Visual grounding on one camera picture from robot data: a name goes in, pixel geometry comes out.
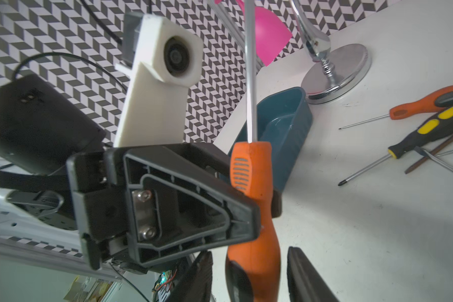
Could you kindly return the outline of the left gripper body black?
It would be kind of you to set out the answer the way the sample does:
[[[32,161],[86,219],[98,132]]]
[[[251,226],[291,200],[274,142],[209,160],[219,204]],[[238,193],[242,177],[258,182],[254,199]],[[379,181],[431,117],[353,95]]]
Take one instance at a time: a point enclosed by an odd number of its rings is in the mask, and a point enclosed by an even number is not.
[[[105,131],[33,74],[0,87],[0,157],[25,174],[0,169],[5,200],[38,220],[76,230],[66,162],[103,150]]]

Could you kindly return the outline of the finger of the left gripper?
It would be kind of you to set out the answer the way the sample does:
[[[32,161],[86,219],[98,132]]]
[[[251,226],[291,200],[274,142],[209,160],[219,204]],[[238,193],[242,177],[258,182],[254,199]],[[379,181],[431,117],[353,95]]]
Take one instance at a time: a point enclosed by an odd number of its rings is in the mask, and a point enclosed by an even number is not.
[[[273,191],[273,199],[271,203],[272,218],[278,218],[283,212],[283,199],[282,194],[276,188]]]
[[[143,268],[253,239],[252,208],[211,143],[110,148],[67,161],[86,262]]]

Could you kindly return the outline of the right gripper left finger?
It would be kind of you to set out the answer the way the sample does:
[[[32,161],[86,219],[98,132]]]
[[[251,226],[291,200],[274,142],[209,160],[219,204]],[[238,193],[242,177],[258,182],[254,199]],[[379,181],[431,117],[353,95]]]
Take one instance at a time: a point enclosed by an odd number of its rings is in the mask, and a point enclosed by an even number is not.
[[[213,256],[202,251],[172,290],[166,302],[209,302],[213,282]]]

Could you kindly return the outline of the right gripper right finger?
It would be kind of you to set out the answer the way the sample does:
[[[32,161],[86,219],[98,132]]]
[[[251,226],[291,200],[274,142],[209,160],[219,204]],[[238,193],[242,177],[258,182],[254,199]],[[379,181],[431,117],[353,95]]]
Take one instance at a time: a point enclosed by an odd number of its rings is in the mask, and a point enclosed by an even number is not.
[[[288,249],[287,277],[290,301],[338,302],[337,297],[299,247]]]

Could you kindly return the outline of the orange black large screwdriver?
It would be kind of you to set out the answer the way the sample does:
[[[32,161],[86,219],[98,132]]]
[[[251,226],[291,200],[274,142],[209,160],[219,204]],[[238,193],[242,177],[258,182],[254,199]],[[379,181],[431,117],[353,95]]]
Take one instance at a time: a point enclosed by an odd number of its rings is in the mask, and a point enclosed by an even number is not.
[[[244,1],[247,139],[237,142],[230,161],[231,185],[246,198],[254,237],[228,247],[226,285],[231,301],[277,301],[281,252],[271,213],[272,147],[258,139],[255,4]]]

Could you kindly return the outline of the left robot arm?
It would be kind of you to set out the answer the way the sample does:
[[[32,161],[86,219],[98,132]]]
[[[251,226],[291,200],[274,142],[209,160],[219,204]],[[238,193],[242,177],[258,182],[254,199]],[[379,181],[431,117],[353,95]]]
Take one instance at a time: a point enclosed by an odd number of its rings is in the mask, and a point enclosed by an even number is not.
[[[104,130],[35,74],[0,87],[0,171],[11,202],[46,195],[37,219],[77,230],[87,263],[143,274],[192,253],[258,237],[260,210],[226,180],[229,158],[210,143],[184,143],[140,111],[133,137],[104,148]]]

